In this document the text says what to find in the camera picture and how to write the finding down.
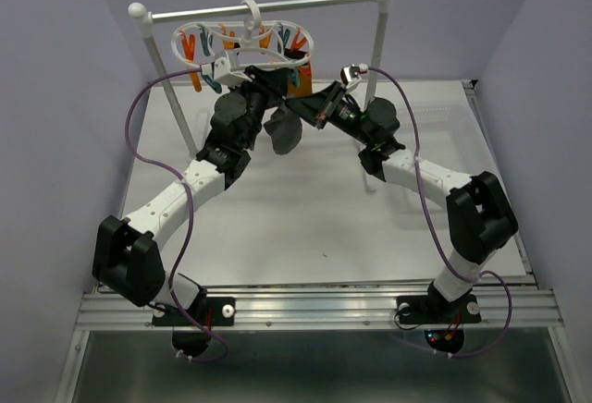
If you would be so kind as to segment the aluminium mounting rail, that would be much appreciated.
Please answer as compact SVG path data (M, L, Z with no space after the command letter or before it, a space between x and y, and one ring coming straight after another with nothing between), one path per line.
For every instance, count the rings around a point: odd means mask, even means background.
M377 331L394 329L392 319L402 298L419 297L426 288L427 284L419 281L324 287L212 287L208 298L233 299L235 311L233 324L228 327L230 332ZM509 321L513 328L547 329L567 397L572 402L589 401L551 290L539 288L526 276L512 279L509 288L488 280L474 287L473 292L482 316L480 328L493 329ZM507 318L507 311L512 312L512 318ZM55 401L73 400L91 333L158 329L150 309L134 306L107 287L83 295Z

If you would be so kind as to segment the teal clothes peg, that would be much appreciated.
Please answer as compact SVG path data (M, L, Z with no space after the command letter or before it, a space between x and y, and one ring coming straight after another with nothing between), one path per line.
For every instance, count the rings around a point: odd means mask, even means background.
M215 80L213 80L209 75L204 73L201 74L203 81L217 94L221 94L223 89L222 86Z

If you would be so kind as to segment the yellow clothes peg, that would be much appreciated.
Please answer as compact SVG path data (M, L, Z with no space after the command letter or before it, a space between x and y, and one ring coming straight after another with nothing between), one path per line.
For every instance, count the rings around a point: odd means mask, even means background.
M202 91L202 84L200 81L199 73L197 71L193 71L190 73L191 83L196 92Z

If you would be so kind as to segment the grey sock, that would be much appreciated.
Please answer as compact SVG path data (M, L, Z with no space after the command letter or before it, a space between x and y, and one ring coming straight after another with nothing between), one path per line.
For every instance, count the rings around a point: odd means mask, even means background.
M271 114L264 123L264 129L277 155L290 153L302 139L302 120L285 105L281 105Z

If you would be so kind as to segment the orange clothes peg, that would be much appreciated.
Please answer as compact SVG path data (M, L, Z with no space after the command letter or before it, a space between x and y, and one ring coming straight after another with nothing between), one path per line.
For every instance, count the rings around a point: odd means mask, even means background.
M185 31L181 32L181 45L183 48L184 57L187 61L193 62L194 61L194 54L195 54L195 45L196 39L195 36L191 34L187 34Z

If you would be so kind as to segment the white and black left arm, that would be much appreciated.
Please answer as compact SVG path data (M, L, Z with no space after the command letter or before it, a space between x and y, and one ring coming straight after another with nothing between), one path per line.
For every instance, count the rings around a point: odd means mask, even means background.
M262 129L265 111L280 106L288 93L286 69L249 66L246 78L216 100L211 130L189 166L160 163L174 181L136 211L109 215L98 227L92 275L132 304L161 304L187 324L205 315L206 292L166 269L160 254L182 226L194 227L197 210L239 179Z

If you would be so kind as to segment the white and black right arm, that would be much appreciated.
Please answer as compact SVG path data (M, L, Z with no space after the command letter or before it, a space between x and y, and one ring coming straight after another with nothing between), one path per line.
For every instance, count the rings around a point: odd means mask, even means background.
M518 231L499 179L468 175L431 163L395 138L395 105L376 97L361 109L338 82L320 92L290 98L287 108L316 128L330 124L362 144L358 157L367 175L416 192L447 215L452 251L423 296L404 298L396 323L446 324L467 310L469 296L489 259Z

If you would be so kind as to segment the white plastic basket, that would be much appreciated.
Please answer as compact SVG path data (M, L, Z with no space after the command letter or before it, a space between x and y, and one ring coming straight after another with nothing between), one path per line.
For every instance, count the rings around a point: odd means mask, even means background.
M401 128L396 133L399 142L414 149L411 119L419 131L420 156L457 172L478 175L484 171L500 172L489 151L475 118L461 104L412 104L410 115L402 105L397 107Z

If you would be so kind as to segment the white clip hanger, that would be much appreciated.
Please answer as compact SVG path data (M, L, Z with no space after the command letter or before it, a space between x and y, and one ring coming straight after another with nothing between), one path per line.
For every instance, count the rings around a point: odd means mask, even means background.
M218 55L234 54L240 67L257 66L264 70L293 68L309 63L315 41L302 25L282 19L265 19L265 8L254 0L219 9L212 15L188 15L188 22L172 33L170 46L180 63L201 67ZM196 39L194 61L185 59L181 32Z

